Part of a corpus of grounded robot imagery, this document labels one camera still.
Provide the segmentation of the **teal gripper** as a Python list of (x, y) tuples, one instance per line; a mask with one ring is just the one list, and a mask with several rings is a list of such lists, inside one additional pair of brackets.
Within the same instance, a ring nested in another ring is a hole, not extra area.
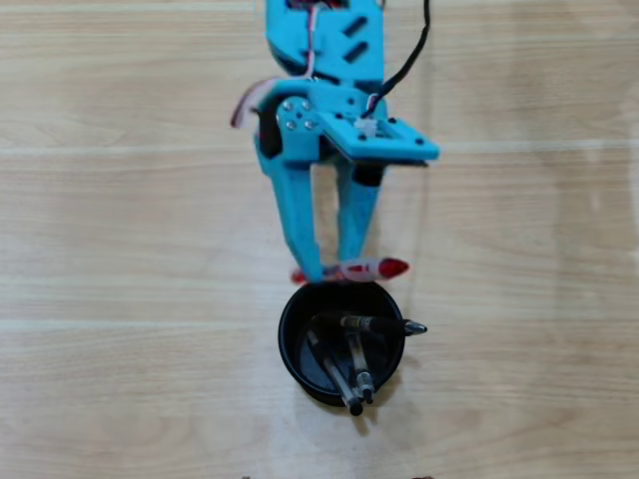
[(256, 152), (270, 178), (288, 248), (307, 280), (321, 280), (316, 241), (312, 165), (336, 153), (337, 256), (360, 257), (377, 201), (383, 168), (360, 165), (346, 142), (326, 130), (360, 112), (360, 90), (325, 80), (278, 80), (256, 106)]

